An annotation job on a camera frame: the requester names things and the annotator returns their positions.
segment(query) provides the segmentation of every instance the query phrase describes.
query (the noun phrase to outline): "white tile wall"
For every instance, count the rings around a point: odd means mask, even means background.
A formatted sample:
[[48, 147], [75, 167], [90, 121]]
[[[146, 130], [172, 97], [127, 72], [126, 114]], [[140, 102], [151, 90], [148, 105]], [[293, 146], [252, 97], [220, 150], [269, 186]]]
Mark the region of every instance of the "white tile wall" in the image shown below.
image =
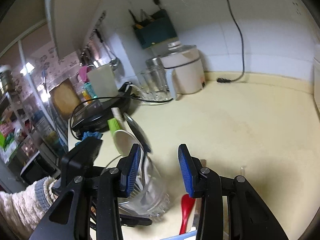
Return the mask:
[[[244, 36], [247, 71], [313, 80], [312, 60], [319, 28], [302, 2], [294, 1], [303, 8], [301, 16], [294, 15], [292, 0], [230, 0]], [[241, 71], [240, 37], [226, 0], [161, 2], [179, 39], [198, 46], [205, 70]], [[98, 19], [102, 10], [107, 11], [104, 33], [118, 57], [124, 59], [120, 80], [139, 73], [152, 55], [141, 49], [134, 36], [129, 8], [137, 16], [141, 8], [149, 14], [158, 10], [152, 0], [102, 0], [96, 12]]]

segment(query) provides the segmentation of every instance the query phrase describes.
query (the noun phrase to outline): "utensil holder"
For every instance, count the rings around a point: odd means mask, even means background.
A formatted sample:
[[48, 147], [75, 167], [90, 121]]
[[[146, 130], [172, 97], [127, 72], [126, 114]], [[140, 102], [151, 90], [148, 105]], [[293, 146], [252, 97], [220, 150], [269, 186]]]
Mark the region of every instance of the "utensil holder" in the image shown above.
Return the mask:
[[139, 23], [142, 29], [133, 26], [134, 33], [143, 49], [178, 36], [166, 10], [157, 11], [151, 17], [155, 19], [153, 22], [144, 20]]

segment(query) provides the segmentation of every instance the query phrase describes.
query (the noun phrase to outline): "red spoon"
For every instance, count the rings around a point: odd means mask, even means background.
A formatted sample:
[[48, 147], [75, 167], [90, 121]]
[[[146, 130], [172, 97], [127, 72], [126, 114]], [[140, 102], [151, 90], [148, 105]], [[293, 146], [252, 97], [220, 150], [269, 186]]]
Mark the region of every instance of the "red spoon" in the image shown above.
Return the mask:
[[195, 204], [195, 201], [196, 200], [194, 198], [189, 197], [188, 194], [183, 195], [181, 198], [182, 223], [179, 235], [184, 234], [187, 230], [188, 219], [192, 211], [193, 205]]

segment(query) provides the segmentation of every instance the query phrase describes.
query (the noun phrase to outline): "metal ladle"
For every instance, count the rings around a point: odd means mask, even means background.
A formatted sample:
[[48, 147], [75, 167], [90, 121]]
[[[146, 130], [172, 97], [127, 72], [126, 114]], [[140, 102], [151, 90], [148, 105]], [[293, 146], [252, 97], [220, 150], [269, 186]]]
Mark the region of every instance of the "metal ladle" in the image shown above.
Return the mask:
[[103, 41], [101, 33], [97, 29], [94, 29], [93, 31], [96, 33], [99, 41], [105, 48], [109, 58], [111, 59], [109, 63], [112, 66], [112, 70], [115, 71], [118, 68], [118, 66], [121, 64], [120, 59], [111, 51], [110, 47]]

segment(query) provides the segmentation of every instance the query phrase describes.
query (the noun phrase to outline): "metal container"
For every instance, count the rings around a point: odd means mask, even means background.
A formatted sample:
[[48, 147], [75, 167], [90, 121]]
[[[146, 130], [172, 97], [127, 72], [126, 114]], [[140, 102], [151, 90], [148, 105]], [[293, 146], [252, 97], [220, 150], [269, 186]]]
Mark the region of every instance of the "metal container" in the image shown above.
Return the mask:
[[12, 80], [10, 65], [2, 65], [0, 67], [0, 91], [2, 94], [6, 92], [14, 92], [16, 90]]

